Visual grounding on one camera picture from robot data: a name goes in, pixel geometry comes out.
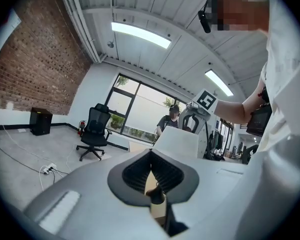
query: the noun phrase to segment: fluorescent light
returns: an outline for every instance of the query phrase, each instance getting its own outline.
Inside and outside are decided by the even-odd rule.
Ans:
[[[139,28],[139,27],[122,24],[122,23],[118,23],[118,22],[111,22],[111,26],[112,26],[113,31],[126,33],[129,35],[138,37],[138,38],[148,40],[148,41],[150,41],[158,46],[161,46],[163,48],[166,48],[166,49],[168,48],[168,46],[171,43],[170,40],[168,40],[160,35],[157,35],[155,33],[152,33],[150,31]]]
[[[205,72],[205,75],[210,78],[217,86],[219,86],[219,88],[227,95],[227,96],[233,96],[234,94],[232,93],[232,91],[230,91],[230,89],[228,88],[228,86],[226,86],[226,84],[219,78],[219,76],[217,76],[215,74],[215,72],[213,72],[212,69],[210,69],[209,71]]]

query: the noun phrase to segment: desk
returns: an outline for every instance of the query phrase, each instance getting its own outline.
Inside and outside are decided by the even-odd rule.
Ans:
[[[145,149],[149,149],[151,146],[144,145],[141,143],[137,143],[134,141],[129,141],[129,151],[130,152],[136,152],[140,151],[142,152]],[[144,193],[146,193],[148,190],[153,190],[157,186],[157,180],[153,173],[150,171],[148,179],[146,180],[145,183],[145,190]],[[151,204],[151,215],[161,224],[161,221],[164,220],[166,216],[166,200],[162,204]]]

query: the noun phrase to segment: black box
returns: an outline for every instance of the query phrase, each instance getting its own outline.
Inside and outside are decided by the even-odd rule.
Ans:
[[[33,107],[30,115],[30,131],[36,136],[49,134],[52,116],[44,108]]]

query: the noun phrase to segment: window frame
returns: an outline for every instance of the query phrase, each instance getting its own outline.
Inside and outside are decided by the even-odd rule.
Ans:
[[[117,80],[118,80],[119,77],[124,77],[124,78],[126,78],[126,79],[131,80],[131,81],[137,82],[137,83],[138,83],[138,86],[137,86],[135,92],[134,92],[134,93],[130,93],[130,92],[128,92],[128,91],[125,91],[125,90],[122,90],[122,89],[119,89],[119,88],[115,87],[115,84],[116,84],[116,82],[117,82]],[[152,87],[152,86],[150,86],[149,84],[146,84],[146,83],[144,83],[144,82],[142,82],[142,81],[140,81],[140,80],[135,80],[135,79],[133,79],[133,78],[131,78],[131,77],[129,77],[129,76],[126,76],[126,75],[124,75],[124,74],[121,74],[121,73],[118,74],[118,76],[116,77],[116,79],[115,79],[115,81],[114,81],[114,83],[113,83],[113,85],[112,85],[112,88],[111,88],[111,90],[110,90],[110,92],[109,92],[109,94],[108,94],[108,96],[107,96],[107,98],[106,98],[104,104],[105,104],[106,106],[108,105],[109,100],[110,100],[111,95],[113,94],[113,92],[119,93],[119,94],[124,95],[124,96],[128,96],[128,97],[131,98],[131,101],[130,101],[130,103],[129,103],[129,105],[128,105],[128,108],[127,108],[125,114],[121,114],[121,113],[118,113],[117,111],[113,111],[113,110],[109,109],[109,112],[110,112],[111,114],[114,114],[114,115],[116,115],[116,116],[119,116],[119,117],[124,118],[124,121],[123,121],[123,123],[122,123],[122,126],[121,126],[120,131],[116,131],[116,130],[113,130],[113,129],[108,128],[108,127],[106,127],[106,129],[109,129],[109,130],[111,130],[111,131],[113,131],[113,132],[115,132],[115,133],[118,133],[118,134],[120,134],[120,135],[129,137],[129,138],[132,138],[132,139],[135,139],[135,140],[139,140],[139,141],[146,142],[146,143],[151,143],[151,141],[148,141],[148,140],[145,140],[145,139],[142,139],[142,138],[137,138],[137,137],[130,136],[130,135],[127,135],[127,134],[124,134],[124,133],[123,133],[124,128],[125,128],[125,126],[126,126],[126,122],[127,122],[128,116],[129,116],[129,114],[130,114],[130,110],[131,110],[131,108],[132,108],[132,106],[133,106],[133,104],[134,104],[135,98],[136,98],[136,96],[137,96],[137,93],[138,93],[139,88],[140,88],[141,85],[144,85],[144,86],[146,86],[146,87],[149,87],[149,88],[151,88],[151,89],[153,89],[153,90],[155,90],[155,91],[157,91],[157,92],[159,92],[159,93],[162,93],[162,94],[164,94],[164,95],[166,95],[166,96],[168,96],[168,97],[174,99],[173,105],[175,105],[177,101],[179,101],[179,102],[181,102],[181,103],[184,103],[184,104],[187,104],[187,103],[184,102],[184,101],[182,101],[181,99],[175,97],[175,96],[172,96],[172,95],[170,95],[170,94],[168,94],[168,93],[166,93],[166,92],[164,92],[164,91],[161,91],[161,90],[159,90],[159,89],[157,89],[157,88],[155,88],[155,87]]]

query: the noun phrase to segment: electrical outlet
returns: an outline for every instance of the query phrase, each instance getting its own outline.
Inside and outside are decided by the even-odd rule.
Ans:
[[[43,172],[45,173],[45,174],[49,174],[49,170],[48,170],[48,168],[46,167],[46,168],[44,168],[43,169]]]
[[[52,162],[52,163],[50,163],[49,165],[48,165],[48,168],[50,169],[50,168],[53,168],[53,169],[57,169],[57,166]]]

